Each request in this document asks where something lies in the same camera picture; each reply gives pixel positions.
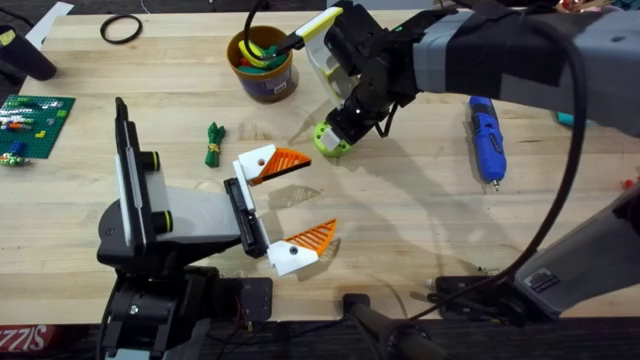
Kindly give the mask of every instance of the black rubber band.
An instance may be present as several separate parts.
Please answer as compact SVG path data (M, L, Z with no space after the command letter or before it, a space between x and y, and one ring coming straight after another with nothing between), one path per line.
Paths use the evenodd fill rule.
M138 28L136 29L136 31L133 33L133 35L128 36L124 39L120 39L120 40L111 40L111 39L107 39L107 28L109 27L109 25L111 25L113 22L120 20L120 19L133 19L135 21L138 22ZM102 39L106 42L108 42L109 44L114 44L114 45L121 45L121 44L126 44L132 40L134 40L135 38L137 38L138 36L140 36L140 33L142 32L142 21L140 21L140 19L138 19L137 17L133 16L133 15L129 15L129 14L124 14L124 15L114 15L110 18L108 18L107 20L105 20L105 22L102 23L102 26L100 26L100 36L102 36Z

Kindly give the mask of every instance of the lego baseplate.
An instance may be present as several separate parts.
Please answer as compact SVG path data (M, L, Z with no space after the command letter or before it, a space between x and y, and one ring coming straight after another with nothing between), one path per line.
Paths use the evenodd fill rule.
M19 140L26 144L21 156L48 158L74 102L74 98L9 95L0 108L0 125L27 119L24 124L31 129L0 130L0 154Z

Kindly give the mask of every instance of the black mount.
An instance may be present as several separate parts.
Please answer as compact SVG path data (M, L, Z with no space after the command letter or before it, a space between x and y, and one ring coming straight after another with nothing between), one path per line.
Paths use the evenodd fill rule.
M392 320L371 309L366 294L345 294L342 298L344 319L355 322L383 359L456 360L431 341L427 331L408 320Z
M456 293L488 276L440 276L436 278L436 293L427 296L431 303ZM454 299L439 309L440 316L448 320L489 321L523 327L527 323L552 321L529 298L511 284L503 281L489 289L479 288Z
M111 204L99 225L98 259L113 264L118 274L107 303L109 317L102 341L110 357L117 349L127 348L146 350L160 359L165 351L187 342L196 322L206 318L266 321L271 317L270 278L227 279L220 278L216 268L178 266L222 252L239 241L189 244L181 251L147 252L133 258L124 240L118 206L119 201ZM152 268L163 271L150 276L147 270Z

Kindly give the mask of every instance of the wooden tabletop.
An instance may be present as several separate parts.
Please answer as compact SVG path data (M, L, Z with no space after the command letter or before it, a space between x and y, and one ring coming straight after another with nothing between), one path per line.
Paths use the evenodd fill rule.
M412 14L374 16L391 27ZM313 158L253 194L273 240L338 219L318 263L281 278L266 258L241 248L199 263L230 277L272 277L272 319L335 319L347 292L369 294L389 316L412 315L427 306L428 279L501 269L526 246L555 195L569 144L570 131L549 111L496 103L509 163L499 193L477 180L465 96L419 95L398 111L389 138L372 132L350 155L327 159L311 133L331 105L304 52L294 55L297 90L275 104L252 101L229 68L225 48L245 16L142 15L142 36L120 46L100 38L107 16L58 18L44 45L58 74L28 79L21 93L77 100L49 159L0 168L0 324L99 321L115 278L96 250L100 216L117 198L116 96L129 105L142 148L160 152L169 185L224 192L237 155L269 143ZM289 32L312 16L267 13L255 23ZM132 27L114 25L112 36ZM204 165L212 121L228 129L214 170ZM570 201L545 245L615 198L638 165L637 140L591 126ZM566 315L640 315L639 300L640 287L629 288Z

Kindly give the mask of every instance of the blue handheld tool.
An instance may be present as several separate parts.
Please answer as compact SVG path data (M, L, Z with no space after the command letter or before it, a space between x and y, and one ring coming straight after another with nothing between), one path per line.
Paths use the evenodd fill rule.
M473 125L473 145L482 179L492 184L496 191L507 172L507 158L502 147L502 134L498 116L491 99L472 96L471 123Z

